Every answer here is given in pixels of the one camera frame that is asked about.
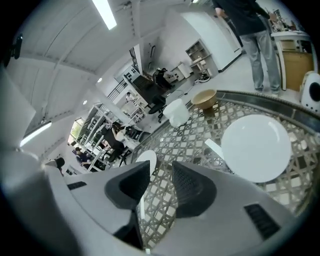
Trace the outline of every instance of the desk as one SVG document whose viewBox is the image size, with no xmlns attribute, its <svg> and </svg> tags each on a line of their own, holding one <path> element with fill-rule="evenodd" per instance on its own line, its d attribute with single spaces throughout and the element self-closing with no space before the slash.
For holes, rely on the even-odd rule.
<svg viewBox="0 0 320 256">
<path fill-rule="evenodd" d="M 287 79 L 286 79 L 286 67 L 285 67 L 285 59 L 282 52 L 281 40 L 298 40 L 298 41 L 309 41 L 311 43 L 312 48 L 312 59 L 313 59 L 313 67 L 314 71 L 318 73 L 318 59 L 316 54 L 316 49 L 314 44 L 311 41 L 310 36 L 302 31 L 283 31 L 283 32 L 274 32 L 271 36 L 275 40 L 275 45 L 279 53 L 280 66 L 281 66 L 281 74 L 282 74 L 282 90 L 287 89 Z"/>
</svg>

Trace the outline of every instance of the fluorescent light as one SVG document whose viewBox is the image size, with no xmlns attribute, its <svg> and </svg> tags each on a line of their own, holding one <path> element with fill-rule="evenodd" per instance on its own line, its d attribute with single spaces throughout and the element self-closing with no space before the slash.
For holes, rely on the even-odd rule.
<svg viewBox="0 0 320 256">
<path fill-rule="evenodd" d="M 40 133 L 42 133 L 44 130 L 48 129 L 50 126 L 52 125 L 52 122 L 48 122 L 45 125 L 41 126 L 40 128 L 38 128 L 37 130 L 35 130 L 33 133 L 30 133 L 27 137 L 25 137 L 21 143 L 20 143 L 20 147 L 22 147 L 24 144 L 26 144 L 28 141 L 32 140 L 34 137 L 36 137 L 37 135 L 39 135 Z"/>
<path fill-rule="evenodd" d="M 100 16 L 102 17 L 104 23 L 108 27 L 109 30 L 113 29 L 117 22 L 115 17 L 111 11 L 110 5 L 107 0 L 92 0 L 95 7 L 97 8 Z"/>
</svg>

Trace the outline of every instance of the gray pants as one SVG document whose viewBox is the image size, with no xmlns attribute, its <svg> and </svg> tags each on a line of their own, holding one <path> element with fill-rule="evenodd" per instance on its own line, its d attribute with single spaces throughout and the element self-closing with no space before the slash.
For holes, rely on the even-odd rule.
<svg viewBox="0 0 320 256">
<path fill-rule="evenodd" d="M 277 65 L 276 52 L 268 32 L 264 30 L 258 33 L 241 35 L 240 38 L 251 62 L 254 88 L 258 92 L 262 92 L 264 89 L 264 71 L 261 63 L 261 50 L 268 69 L 270 88 L 273 92 L 278 92 L 281 79 Z"/>
</svg>

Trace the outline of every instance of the ceiling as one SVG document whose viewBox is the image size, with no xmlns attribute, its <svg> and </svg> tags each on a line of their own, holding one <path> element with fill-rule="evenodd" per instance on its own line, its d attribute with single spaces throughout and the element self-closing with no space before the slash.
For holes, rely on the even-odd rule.
<svg viewBox="0 0 320 256">
<path fill-rule="evenodd" d="M 6 71 L 36 111 L 27 134 L 43 120 L 73 115 L 88 89 L 130 48 L 155 43 L 168 6 L 185 0 L 108 2 L 117 22 L 111 30 L 91 0 L 45 0 L 17 31 L 23 34 L 20 58 L 11 58 Z"/>
</svg>

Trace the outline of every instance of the tan bowl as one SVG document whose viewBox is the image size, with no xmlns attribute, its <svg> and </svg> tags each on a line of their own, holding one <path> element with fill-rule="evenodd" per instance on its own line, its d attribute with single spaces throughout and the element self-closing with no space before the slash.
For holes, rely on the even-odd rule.
<svg viewBox="0 0 320 256">
<path fill-rule="evenodd" d="M 217 102 L 216 94 L 215 90 L 201 91 L 192 98 L 191 103 L 199 109 L 209 109 Z"/>
</svg>

